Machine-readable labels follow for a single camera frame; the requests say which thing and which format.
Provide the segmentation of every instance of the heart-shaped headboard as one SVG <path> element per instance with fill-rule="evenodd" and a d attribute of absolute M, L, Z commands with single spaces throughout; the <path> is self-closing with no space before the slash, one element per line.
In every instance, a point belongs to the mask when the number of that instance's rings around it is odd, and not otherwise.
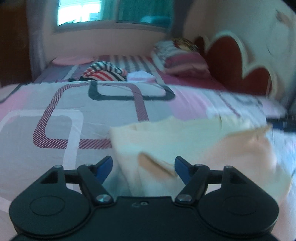
<path fill-rule="evenodd" d="M 268 64 L 248 63 L 245 46 L 234 33 L 221 32 L 211 42 L 199 36 L 194 44 L 209 65 L 211 75 L 229 91 L 276 96 L 276 74 Z"/>

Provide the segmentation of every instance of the cream towel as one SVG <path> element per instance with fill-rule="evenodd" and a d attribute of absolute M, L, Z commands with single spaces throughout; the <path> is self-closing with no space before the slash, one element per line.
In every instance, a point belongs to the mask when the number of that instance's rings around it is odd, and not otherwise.
<path fill-rule="evenodd" d="M 277 165 L 264 137 L 268 127 L 240 132 L 251 128 L 250 121 L 234 116 L 186 122 L 170 117 L 114 127 L 110 135 L 133 196 L 174 198 L 184 187 L 174 171 L 175 158 L 182 156 L 191 164 L 202 163 L 211 169 L 232 165 L 280 203 L 291 178 Z M 210 185 L 209 191 L 218 188 Z"/>

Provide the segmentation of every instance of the pink wall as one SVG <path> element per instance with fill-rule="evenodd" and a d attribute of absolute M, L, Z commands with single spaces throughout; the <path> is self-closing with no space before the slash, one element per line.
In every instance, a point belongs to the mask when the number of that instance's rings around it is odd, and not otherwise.
<path fill-rule="evenodd" d="M 207 0 L 195 0 L 188 15 L 184 34 L 192 39 L 200 32 L 205 17 Z M 47 62 L 57 56 L 89 55 L 149 55 L 153 45 L 165 33 L 137 29 L 92 29 L 83 31 L 53 32 L 55 1 L 48 1 L 43 26 Z"/>
<path fill-rule="evenodd" d="M 203 32 L 210 37 L 222 30 L 234 32 L 245 43 L 249 60 L 268 62 L 277 72 L 281 95 L 287 91 L 296 69 L 295 13 L 282 0 L 208 2 Z M 276 21 L 277 10 L 290 18 L 291 28 Z"/>

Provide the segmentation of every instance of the metal pivot bolt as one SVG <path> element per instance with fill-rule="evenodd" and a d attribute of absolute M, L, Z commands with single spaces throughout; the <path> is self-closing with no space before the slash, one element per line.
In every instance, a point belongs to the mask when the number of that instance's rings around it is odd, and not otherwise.
<path fill-rule="evenodd" d="M 181 202 L 191 202 L 192 197 L 188 194 L 180 194 L 177 196 L 177 199 Z"/>
<path fill-rule="evenodd" d="M 96 197 L 96 200 L 100 203 L 108 203 L 111 200 L 111 197 L 107 194 L 101 194 Z"/>

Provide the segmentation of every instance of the striped pillow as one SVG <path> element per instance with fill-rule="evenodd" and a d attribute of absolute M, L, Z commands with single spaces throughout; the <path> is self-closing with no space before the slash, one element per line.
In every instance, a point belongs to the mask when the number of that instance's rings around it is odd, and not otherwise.
<path fill-rule="evenodd" d="M 173 41 L 160 41 L 151 53 L 155 65 L 166 74 L 180 77 L 209 78 L 207 62 L 198 52 L 187 52 Z"/>
<path fill-rule="evenodd" d="M 108 71 L 108 72 L 113 72 L 115 74 L 118 74 L 122 77 L 126 77 L 127 76 L 127 71 L 116 67 L 115 65 L 113 65 L 110 62 L 107 61 L 99 61 L 96 62 L 95 64 L 91 65 L 82 75 L 82 78 L 87 78 L 90 77 L 92 74 L 94 74 L 97 71 Z"/>
<path fill-rule="evenodd" d="M 126 81 L 126 77 L 121 76 L 110 70 L 99 70 L 88 75 L 88 79 L 93 79 L 96 81 Z"/>

